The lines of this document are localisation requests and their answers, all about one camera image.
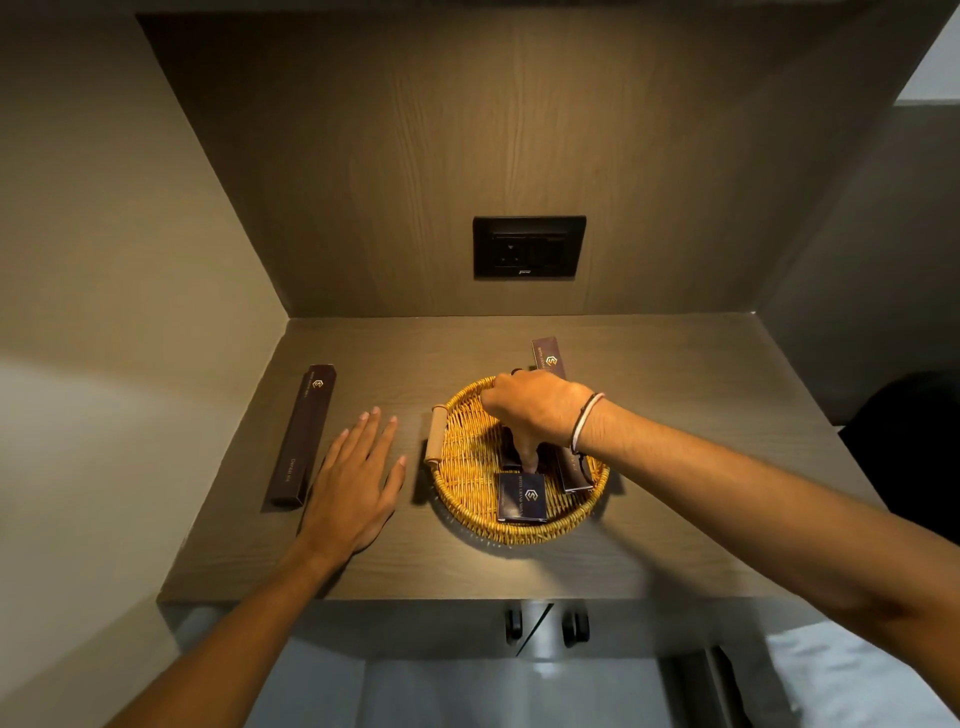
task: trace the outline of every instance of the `left hand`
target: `left hand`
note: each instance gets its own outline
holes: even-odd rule
[[[372,544],[393,515],[407,471],[406,455],[394,463],[381,488],[397,419],[390,418],[377,439],[379,425],[380,408],[374,407],[330,445],[314,480],[291,556],[324,565],[332,562],[339,568],[353,553]]]

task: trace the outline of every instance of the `wooden countertop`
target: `wooden countertop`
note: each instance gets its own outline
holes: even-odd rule
[[[626,479],[602,512],[549,544],[473,537],[418,467],[430,407],[532,364],[555,335],[567,374],[667,425],[880,504],[833,428],[750,314],[299,319],[290,322],[224,456],[160,602],[241,598],[293,541],[300,511],[260,513],[300,377],[332,363],[320,453],[364,409],[397,414],[408,469],[394,517],[327,599],[643,598],[663,577],[710,597],[783,592]]]

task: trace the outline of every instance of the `wooden backsplash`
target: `wooden backsplash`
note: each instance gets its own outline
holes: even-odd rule
[[[141,22],[292,316],[667,313],[754,307],[954,5]],[[473,280],[524,214],[576,280]]]

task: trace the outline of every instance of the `hand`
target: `hand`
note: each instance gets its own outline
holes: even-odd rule
[[[523,470],[537,469],[537,445],[568,446],[580,409],[593,394],[583,384],[549,372],[520,371],[498,375],[492,389],[480,394],[483,407],[510,428]]]
[[[353,553],[373,543],[394,513],[407,471],[406,455],[401,455],[381,489],[396,424],[396,417],[390,418],[377,440],[380,408],[374,407],[333,441],[313,482],[291,558],[326,566],[332,561],[333,568],[339,568]]]

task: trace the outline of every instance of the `bracelet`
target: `bracelet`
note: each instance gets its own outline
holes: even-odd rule
[[[603,392],[594,392],[592,395],[590,395],[590,399],[587,400],[587,403],[581,408],[580,416],[577,418],[577,424],[573,426],[573,434],[570,435],[570,451],[572,451],[574,454],[580,454],[580,452],[577,450],[577,441],[580,439],[580,431],[584,428],[584,423],[587,421],[590,410],[593,409],[594,404],[603,399],[605,396],[606,395]]]

